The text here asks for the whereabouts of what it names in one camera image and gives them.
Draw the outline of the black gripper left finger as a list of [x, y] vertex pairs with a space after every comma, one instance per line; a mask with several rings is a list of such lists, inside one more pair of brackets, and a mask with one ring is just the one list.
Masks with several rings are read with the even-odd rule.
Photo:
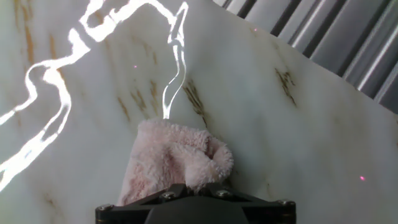
[[173, 184], [147, 197], [123, 206], [100, 205], [95, 209], [96, 224], [145, 224], [150, 212], [167, 202], [193, 196], [193, 190], [185, 184]]

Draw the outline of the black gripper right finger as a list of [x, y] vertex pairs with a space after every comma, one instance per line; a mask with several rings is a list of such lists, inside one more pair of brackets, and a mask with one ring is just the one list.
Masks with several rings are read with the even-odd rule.
[[296, 203], [292, 200], [270, 202], [219, 183], [206, 184], [198, 194], [210, 200], [216, 223], [296, 223]]

